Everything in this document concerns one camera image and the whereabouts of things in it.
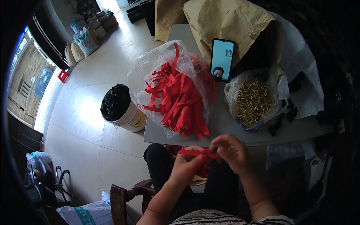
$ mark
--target lap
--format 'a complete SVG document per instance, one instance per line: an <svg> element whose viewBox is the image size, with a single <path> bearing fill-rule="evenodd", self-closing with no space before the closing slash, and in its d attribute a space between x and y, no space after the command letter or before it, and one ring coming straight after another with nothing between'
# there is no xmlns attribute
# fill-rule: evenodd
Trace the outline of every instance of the lap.
<svg viewBox="0 0 360 225"><path fill-rule="evenodd" d="M144 159L155 192L158 193L170 178L174 160L160 144L149 145L145 150ZM226 162L218 164L212 160L209 164L204 193L195 195L191 187L187 186L170 213L169 222L199 209L219 210L233 215L233 210L236 209L238 184L238 176Z"/></svg>

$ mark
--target brown paper bag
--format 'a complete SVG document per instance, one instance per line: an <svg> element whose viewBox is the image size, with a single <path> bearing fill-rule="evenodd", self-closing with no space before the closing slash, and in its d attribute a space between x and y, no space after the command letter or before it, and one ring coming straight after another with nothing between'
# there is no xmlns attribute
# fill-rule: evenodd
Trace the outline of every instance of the brown paper bag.
<svg viewBox="0 0 360 225"><path fill-rule="evenodd" d="M155 1L155 41L167 41L171 27L185 21L184 3L188 0Z"/></svg>
<svg viewBox="0 0 360 225"><path fill-rule="evenodd" d="M279 64L283 28L270 12L260 6L246 0L191 0L184 4L184 13L201 55L208 65L211 63L214 38L236 43L232 62L234 67L262 31L266 35L262 39L266 42L266 54L271 60L269 67Z"/></svg>
<svg viewBox="0 0 360 225"><path fill-rule="evenodd" d="M67 45L65 47L65 57L66 57L66 61L68 62L69 67L76 65L76 61L75 61L74 55L72 54L69 43L67 43Z"/></svg>
<svg viewBox="0 0 360 225"><path fill-rule="evenodd" d="M75 41L71 41L70 48L72 55L74 56L74 59L77 63L85 59L84 53L82 52L81 48L77 45Z"/></svg>

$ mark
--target wooden chair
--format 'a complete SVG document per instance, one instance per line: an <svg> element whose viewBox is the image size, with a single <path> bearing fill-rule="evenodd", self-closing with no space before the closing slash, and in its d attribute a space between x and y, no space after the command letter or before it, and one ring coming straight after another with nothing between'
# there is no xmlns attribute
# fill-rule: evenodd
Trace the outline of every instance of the wooden chair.
<svg viewBox="0 0 360 225"><path fill-rule="evenodd" d="M132 200L135 196L142 195L142 211L144 214L150 200L155 194L154 188L151 187L150 179L135 184L130 190L112 184L110 188L110 206L114 225L127 225L126 202Z"/></svg>

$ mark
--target red ribbon strip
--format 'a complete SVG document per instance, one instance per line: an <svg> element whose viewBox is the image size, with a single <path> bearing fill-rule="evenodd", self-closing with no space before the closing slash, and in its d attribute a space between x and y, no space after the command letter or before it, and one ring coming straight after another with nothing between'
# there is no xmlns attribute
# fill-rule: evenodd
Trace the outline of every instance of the red ribbon strip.
<svg viewBox="0 0 360 225"><path fill-rule="evenodd" d="M184 137L196 134L199 139L203 135L209 135L206 122L202 115L202 97L191 78L175 69L179 59L179 48L174 43L176 57L172 66L169 62L161 66L160 71L154 71L151 83L147 84L145 91L152 94L150 105L144 105L144 109L159 112L165 115L162 123L174 132L181 133ZM215 80L212 78L212 94L210 103L215 98ZM159 108L155 106L155 98L162 98Z"/></svg>
<svg viewBox="0 0 360 225"><path fill-rule="evenodd" d="M200 156L201 160L203 161L203 164L196 171L195 174L203 178L207 178L207 173L209 171L209 167L207 166L207 164L210 162L210 160L219 158L219 155L217 153L210 153L208 151L208 148L204 148L199 152L191 151L187 149L181 149L177 153L188 156Z"/></svg>
<svg viewBox="0 0 360 225"><path fill-rule="evenodd" d="M191 151L191 150L187 150L187 149L181 149L177 153L182 154L182 155L188 155L188 156L200 156L201 159L204 158L204 155L206 156L206 158L209 158L209 159L217 159L217 158L219 158L219 155L217 153L210 153L207 150L207 148L204 148L199 152Z"/></svg>

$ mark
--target woman's left hand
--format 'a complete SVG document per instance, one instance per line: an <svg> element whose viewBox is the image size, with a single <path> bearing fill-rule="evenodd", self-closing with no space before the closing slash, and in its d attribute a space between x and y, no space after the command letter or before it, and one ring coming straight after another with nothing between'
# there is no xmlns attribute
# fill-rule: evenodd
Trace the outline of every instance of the woman's left hand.
<svg viewBox="0 0 360 225"><path fill-rule="evenodd" d="M202 147L192 145L186 148L187 150L200 151ZM201 167L203 161L200 156L187 156L177 154L174 162L174 167L169 178L169 182L174 185L186 187L195 175L195 172Z"/></svg>

